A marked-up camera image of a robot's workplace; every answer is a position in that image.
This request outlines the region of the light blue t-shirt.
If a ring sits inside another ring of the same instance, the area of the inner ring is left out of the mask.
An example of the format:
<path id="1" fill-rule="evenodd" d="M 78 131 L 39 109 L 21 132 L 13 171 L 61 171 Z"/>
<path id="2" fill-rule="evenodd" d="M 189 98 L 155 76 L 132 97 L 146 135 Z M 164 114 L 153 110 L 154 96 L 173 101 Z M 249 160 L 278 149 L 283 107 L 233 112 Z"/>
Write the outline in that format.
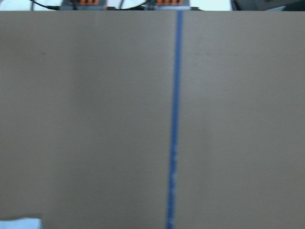
<path id="1" fill-rule="evenodd" d="M 2 218 L 0 229 L 42 229 L 42 221 L 36 217 Z"/>

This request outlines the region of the right grey USB hub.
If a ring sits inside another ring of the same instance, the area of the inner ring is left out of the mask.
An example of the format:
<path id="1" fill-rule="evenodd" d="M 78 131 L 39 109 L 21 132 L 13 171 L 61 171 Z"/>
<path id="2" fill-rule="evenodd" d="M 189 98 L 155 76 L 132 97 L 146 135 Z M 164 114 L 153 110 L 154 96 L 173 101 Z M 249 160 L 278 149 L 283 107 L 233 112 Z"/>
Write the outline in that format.
<path id="1" fill-rule="evenodd" d="M 147 10 L 191 10 L 188 0 L 148 0 Z"/>

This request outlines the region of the grey usb hub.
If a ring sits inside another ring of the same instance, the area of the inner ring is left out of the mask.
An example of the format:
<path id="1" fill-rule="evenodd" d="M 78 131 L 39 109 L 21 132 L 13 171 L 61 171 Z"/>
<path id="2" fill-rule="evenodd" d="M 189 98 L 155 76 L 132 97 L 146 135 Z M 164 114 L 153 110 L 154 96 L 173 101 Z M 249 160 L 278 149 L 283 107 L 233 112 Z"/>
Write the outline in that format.
<path id="1" fill-rule="evenodd" d="M 147 10 L 191 10 L 188 0 L 148 0 Z"/>
<path id="2" fill-rule="evenodd" d="M 64 0 L 60 10 L 105 10 L 106 0 Z"/>

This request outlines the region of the black box with label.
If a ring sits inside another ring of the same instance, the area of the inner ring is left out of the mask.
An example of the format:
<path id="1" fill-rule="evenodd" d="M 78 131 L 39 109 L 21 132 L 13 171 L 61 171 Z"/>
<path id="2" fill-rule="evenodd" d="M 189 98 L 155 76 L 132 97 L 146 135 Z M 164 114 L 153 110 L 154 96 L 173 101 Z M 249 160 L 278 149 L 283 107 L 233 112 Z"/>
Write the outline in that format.
<path id="1" fill-rule="evenodd" d="M 239 11 L 304 11 L 304 0 L 231 0 L 233 10 Z"/>

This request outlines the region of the left grey USB hub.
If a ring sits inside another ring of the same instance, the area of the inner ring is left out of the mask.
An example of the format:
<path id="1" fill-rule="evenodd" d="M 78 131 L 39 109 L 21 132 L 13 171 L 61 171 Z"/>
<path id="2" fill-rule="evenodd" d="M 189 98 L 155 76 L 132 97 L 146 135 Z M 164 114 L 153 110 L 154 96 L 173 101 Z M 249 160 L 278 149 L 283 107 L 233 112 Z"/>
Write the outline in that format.
<path id="1" fill-rule="evenodd" d="M 106 0 L 64 0 L 60 10 L 105 10 Z"/>

